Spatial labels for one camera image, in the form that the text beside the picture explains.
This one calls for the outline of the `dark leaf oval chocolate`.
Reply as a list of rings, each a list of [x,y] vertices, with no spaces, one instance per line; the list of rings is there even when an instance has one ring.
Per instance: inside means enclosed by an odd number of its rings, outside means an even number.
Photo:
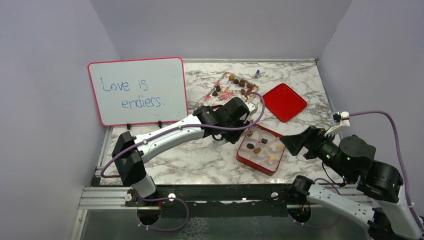
[[[253,149],[255,148],[255,145],[254,145],[254,144],[252,144],[252,143],[248,143],[248,144],[246,145],[246,147],[247,147],[248,149],[253,150]]]

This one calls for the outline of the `metal serving tongs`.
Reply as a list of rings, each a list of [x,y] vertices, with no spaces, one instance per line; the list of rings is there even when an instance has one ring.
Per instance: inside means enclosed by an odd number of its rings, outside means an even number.
[[[245,130],[241,135],[240,135],[240,137],[239,137],[239,139],[238,140],[236,140],[235,142],[238,142],[239,140],[242,140],[245,136],[247,136],[248,134],[250,134],[252,131],[251,130]],[[213,141],[213,143],[212,143],[212,147],[213,148],[217,148],[217,147],[220,147],[220,146],[222,146],[222,145],[225,145],[225,144],[228,144],[228,143],[230,143],[230,141],[228,141],[228,140],[226,140],[226,139],[223,139],[223,140],[214,140]]]

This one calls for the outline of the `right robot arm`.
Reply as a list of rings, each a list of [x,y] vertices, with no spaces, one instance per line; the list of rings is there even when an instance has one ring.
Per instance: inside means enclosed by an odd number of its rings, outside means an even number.
[[[307,202],[332,210],[361,226],[375,240],[421,240],[424,222],[412,214],[406,180],[398,169],[375,160],[376,148],[357,135],[345,137],[339,144],[333,140],[315,126],[280,138],[291,155],[306,148],[306,159],[320,159],[347,184],[356,184],[357,190],[375,200],[378,207],[344,198],[302,175],[291,184],[289,199],[296,204]]]

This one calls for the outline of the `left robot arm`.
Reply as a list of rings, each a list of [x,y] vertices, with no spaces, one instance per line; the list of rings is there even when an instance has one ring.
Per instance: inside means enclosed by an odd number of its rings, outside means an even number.
[[[224,105],[201,106],[184,119],[161,129],[137,136],[122,133],[112,151],[118,177],[125,187],[132,187],[144,205],[157,200],[157,188],[147,174],[145,164],[184,143],[213,137],[216,141],[236,143],[249,125],[249,116],[257,106],[234,97]]]

